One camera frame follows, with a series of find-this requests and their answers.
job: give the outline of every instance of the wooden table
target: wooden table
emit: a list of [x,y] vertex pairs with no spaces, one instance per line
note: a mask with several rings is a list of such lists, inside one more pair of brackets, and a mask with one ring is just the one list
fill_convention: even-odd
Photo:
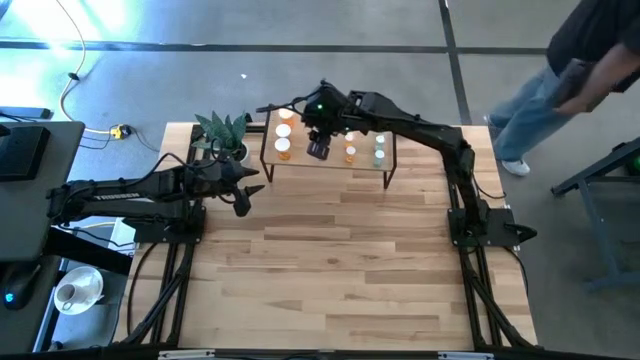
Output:
[[[270,111],[267,114],[265,136],[260,150],[260,162],[262,163],[269,182],[273,181],[274,166],[285,165],[378,171],[383,173],[384,188],[386,189],[389,186],[397,165],[396,137],[393,136],[392,133],[369,132],[369,134],[364,135],[358,131],[353,132],[354,139],[349,142],[357,149],[353,163],[347,163],[345,161],[347,141],[343,135],[338,135],[331,139],[331,151],[327,159],[319,160],[307,154],[307,146],[310,142],[310,129],[305,128],[304,124],[300,121],[300,115],[293,114],[288,122],[288,125],[293,125],[291,135],[288,137],[291,141],[291,148],[289,149],[291,158],[282,160],[275,148],[275,142],[279,138],[278,135],[276,135],[275,129],[283,123],[285,123],[285,121],[280,118],[277,111]],[[385,157],[382,159],[380,166],[375,167],[373,164],[375,159],[374,148],[376,146],[376,136],[378,135],[382,135],[385,138],[385,142],[382,145]]]
[[[186,157],[191,127],[167,124],[161,153]],[[487,128],[463,132],[476,151],[478,182],[500,194]],[[262,135],[245,140],[258,169]],[[458,253],[446,223],[442,160],[400,137],[397,152],[396,178],[386,191],[375,172],[283,167],[276,182],[251,198],[245,218],[230,205],[207,200],[206,236],[194,256],[180,346],[471,349]],[[246,182],[266,180],[258,175]],[[143,265],[134,326],[157,298],[167,247],[158,245]],[[136,253],[132,274],[144,249]],[[487,259],[497,303],[536,343],[518,263],[501,248],[488,248]],[[127,296],[115,340],[126,331]],[[165,333],[170,320],[165,318]]]

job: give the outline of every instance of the gray floor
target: gray floor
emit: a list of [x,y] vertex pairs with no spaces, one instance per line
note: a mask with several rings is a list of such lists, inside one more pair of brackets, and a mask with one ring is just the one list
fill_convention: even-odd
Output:
[[[437,0],[65,3],[90,40],[446,44]],[[456,42],[468,47],[544,47],[576,3],[448,1]],[[75,39],[64,15],[51,4],[39,4],[51,8],[37,12],[28,0],[14,0],[0,21],[0,38]],[[42,14],[55,15],[47,15],[43,25]],[[78,52],[63,50],[0,50],[0,99],[15,106],[57,110],[65,73],[75,67],[78,56]],[[544,64],[542,56],[461,55],[473,123],[482,124],[482,114],[513,94]],[[81,76],[83,81],[66,103],[76,119],[95,128],[132,124],[156,147],[168,121],[192,121],[194,113],[211,109],[223,114],[252,111],[307,93],[321,78],[345,91],[382,92],[402,108],[434,122],[460,123],[446,54],[91,51]],[[539,342],[550,349],[640,357],[639,287],[585,292],[583,281],[603,274],[586,215],[577,194],[556,200],[549,192],[551,186],[604,156],[619,142],[640,134],[639,96],[637,85],[624,95],[611,96],[593,114],[576,118],[528,155],[531,176],[514,179],[502,174],[518,220],[540,233],[523,246],[522,257]],[[54,120],[61,120],[60,115],[57,111]],[[114,143],[104,151],[81,149],[72,178],[139,176],[155,159],[156,154],[135,140]],[[625,247],[627,254],[634,251],[633,246]],[[630,263],[638,265],[633,257]]]

